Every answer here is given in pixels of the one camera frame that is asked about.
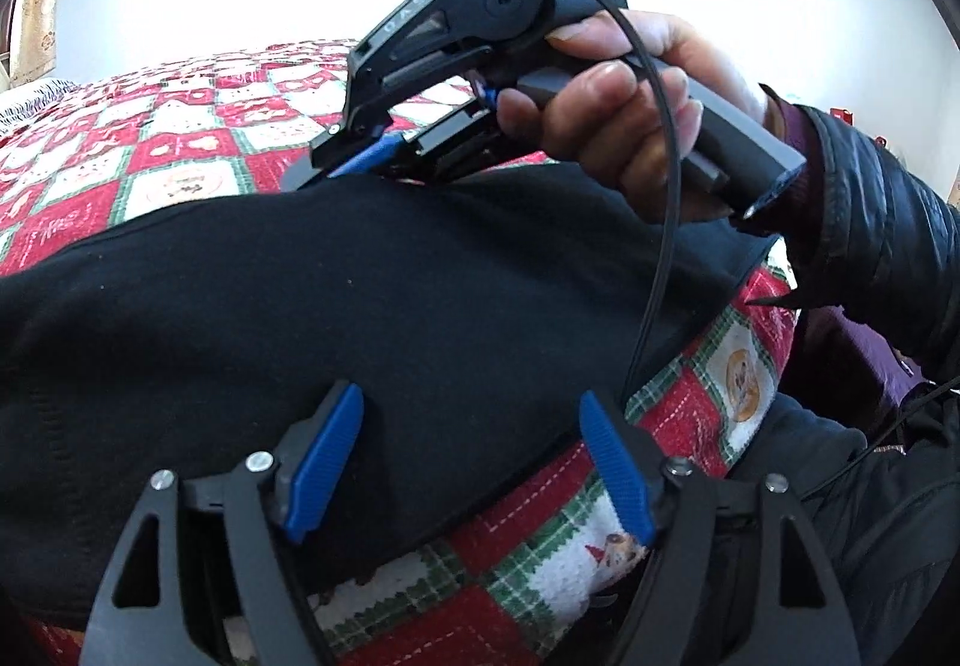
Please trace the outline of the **black jacket forearm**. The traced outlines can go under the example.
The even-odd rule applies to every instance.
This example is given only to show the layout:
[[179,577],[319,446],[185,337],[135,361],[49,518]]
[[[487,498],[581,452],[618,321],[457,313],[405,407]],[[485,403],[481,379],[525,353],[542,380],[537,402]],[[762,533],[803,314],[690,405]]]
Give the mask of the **black jacket forearm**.
[[740,228],[786,242],[797,287],[782,305],[841,307],[930,379],[955,377],[958,209],[843,120],[777,97],[771,104],[805,167]]

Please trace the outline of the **person's right hand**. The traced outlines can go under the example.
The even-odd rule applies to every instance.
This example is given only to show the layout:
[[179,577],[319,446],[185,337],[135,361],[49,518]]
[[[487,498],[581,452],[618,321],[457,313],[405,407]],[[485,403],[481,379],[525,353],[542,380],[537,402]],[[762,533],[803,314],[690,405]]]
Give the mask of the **person's right hand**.
[[[678,17],[629,11],[626,19],[644,46],[669,65],[662,73],[674,114],[677,145],[688,154],[700,133],[703,106],[688,94],[704,84],[781,136],[786,131],[778,104],[743,78],[726,56]],[[638,81],[620,58],[630,42],[619,24],[596,14],[548,36],[556,50],[592,65],[539,109],[508,89],[498,97],[498,123],[511,138],[525,139],[556,161],[576,162],[587,177],[616,191],[648,223],[664,219],[667,143],[651,84]]]

